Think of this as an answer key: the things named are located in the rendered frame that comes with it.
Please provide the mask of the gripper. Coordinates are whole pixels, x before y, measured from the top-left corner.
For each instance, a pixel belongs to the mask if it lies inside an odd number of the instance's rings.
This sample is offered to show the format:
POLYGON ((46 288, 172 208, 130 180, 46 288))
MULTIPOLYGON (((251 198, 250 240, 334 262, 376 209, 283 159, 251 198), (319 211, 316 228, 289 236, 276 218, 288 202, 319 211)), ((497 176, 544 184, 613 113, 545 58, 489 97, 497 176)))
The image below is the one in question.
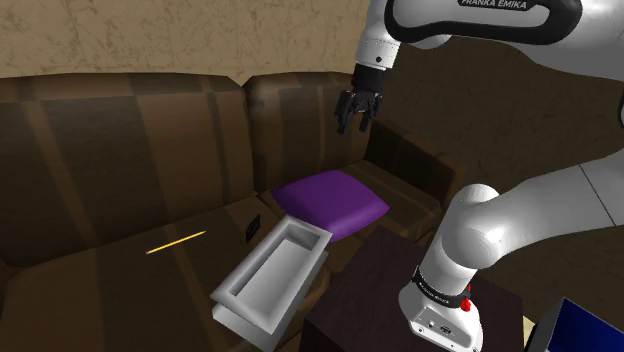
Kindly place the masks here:
POLYGON ((377 115, 385 80, 385 70, 369 67, 360 63, 355 65, 351 85, 352 90, 343 90, 338 98, 335 116, 338 123, 337 133, 343 135, 352 116, 359 112, 362 118, 359 125, 361 132, 366 132, 372 119, 377 115))

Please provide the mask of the purple cushion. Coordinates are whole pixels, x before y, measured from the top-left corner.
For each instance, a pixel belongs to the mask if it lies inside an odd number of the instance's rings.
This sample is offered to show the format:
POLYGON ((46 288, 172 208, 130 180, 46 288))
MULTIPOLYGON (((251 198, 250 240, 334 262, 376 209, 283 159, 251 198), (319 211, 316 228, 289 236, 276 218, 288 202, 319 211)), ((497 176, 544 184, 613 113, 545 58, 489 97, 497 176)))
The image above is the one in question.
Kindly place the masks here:
POLYGON ((354 177, 330 170, 270 191, 282 210, 332 234, 340 241, 372 224, 390 207, 354 177))

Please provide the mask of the brown sofa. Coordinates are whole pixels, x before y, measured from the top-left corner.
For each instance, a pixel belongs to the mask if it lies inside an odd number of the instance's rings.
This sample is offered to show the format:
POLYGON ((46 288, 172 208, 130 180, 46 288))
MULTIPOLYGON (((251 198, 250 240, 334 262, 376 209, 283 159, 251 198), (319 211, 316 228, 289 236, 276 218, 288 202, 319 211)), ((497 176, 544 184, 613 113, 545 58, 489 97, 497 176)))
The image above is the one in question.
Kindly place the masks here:
POLYGON ((0 79, 0 352, 259 352, 213 319, 210 294, 282 217, 270 191, 318 172, 384 200, 381 226, 430 237, 463 166, 382 118, 338 134, 349 84, 336 72, 0 79))

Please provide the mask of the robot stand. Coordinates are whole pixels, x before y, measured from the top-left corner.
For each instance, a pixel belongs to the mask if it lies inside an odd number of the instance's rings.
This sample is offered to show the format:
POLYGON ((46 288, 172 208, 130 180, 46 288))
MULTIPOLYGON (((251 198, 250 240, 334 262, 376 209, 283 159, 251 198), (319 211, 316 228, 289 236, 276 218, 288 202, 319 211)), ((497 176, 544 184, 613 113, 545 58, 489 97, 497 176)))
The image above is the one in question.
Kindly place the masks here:
MULTIPOLYGON (((424 255, 377 227, 307 314, 299 352, 448 352, 414 335, 399 307, 399 292, 424 255)), ((522 299, 480 276, 471 289, 481 352, 524 352, 522 299)))

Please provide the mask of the small black rectangular device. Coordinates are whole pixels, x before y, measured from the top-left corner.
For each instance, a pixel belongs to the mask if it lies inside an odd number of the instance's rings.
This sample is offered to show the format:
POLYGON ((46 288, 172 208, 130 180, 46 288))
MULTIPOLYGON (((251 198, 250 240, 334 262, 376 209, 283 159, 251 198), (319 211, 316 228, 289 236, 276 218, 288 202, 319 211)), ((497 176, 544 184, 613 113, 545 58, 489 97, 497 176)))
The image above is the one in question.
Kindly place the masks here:
POLYGON ((245 231, 245 240, 249 243, 261 227, 261 215, 257 214, 248 224, 245 231))

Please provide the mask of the grey rectangular tray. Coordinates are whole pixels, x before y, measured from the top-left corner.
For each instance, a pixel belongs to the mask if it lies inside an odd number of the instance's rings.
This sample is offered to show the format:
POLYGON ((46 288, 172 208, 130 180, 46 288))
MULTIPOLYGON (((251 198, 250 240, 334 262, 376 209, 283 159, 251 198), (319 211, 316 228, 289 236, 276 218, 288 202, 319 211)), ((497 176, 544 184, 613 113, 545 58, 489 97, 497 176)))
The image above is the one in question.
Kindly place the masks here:
POLYGON ((213 318, 273 352, 324 263, 332 234, 284 216, 211 293, 213 318))

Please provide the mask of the yellow pencil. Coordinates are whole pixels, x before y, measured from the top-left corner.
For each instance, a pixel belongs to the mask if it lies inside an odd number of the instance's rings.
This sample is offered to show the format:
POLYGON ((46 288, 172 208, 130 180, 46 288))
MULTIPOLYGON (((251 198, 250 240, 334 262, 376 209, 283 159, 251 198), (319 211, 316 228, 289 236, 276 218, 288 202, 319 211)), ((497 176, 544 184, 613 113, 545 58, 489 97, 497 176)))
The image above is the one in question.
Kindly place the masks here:
POLYGON ((161 245, 161 246, 159 246, 159 247, 156 247, 156 248, 150 249, 150 250, 146 251, 146 252, 145 252, 145 254, 146 254, 146 255, 150 255, 150 254, 156 253, 156 252, 158 252, 158 251, 161 251, 161 250, 164 250, 164 249, 166 249, 166 248, 170 248, 170 247, 172 247, 172 246, 175 246, 175 245, 178 245, 178 244, 183 243, 183 242, 185 242, 185 241, 188 241, 188 240, 190 240, 190 239, 193 239, 193 238, 196 238, 196 237, 202 236, 202 235, 204 235, 205 233, 206 233, 206 231, 201 231, 201 232, 194 233, 194 234, 192 234, 192 235, 188 235, 188 236, 183 237, 183 238, 181 238, 181 239, 177 239, 177 240, 171 241, 171 242, 169 242, 169 243, 167 243, 167 244, 161 245))

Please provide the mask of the blue box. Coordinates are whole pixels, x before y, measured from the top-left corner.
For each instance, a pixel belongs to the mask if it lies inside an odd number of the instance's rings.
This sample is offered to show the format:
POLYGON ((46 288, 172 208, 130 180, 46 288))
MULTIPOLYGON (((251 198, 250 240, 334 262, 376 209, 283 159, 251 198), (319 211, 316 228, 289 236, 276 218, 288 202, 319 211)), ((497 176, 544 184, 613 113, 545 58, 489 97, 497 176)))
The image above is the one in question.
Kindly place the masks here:
POLYGON ((624 352, 624 332, 562 297, 533 327, 524 352, 624 352))

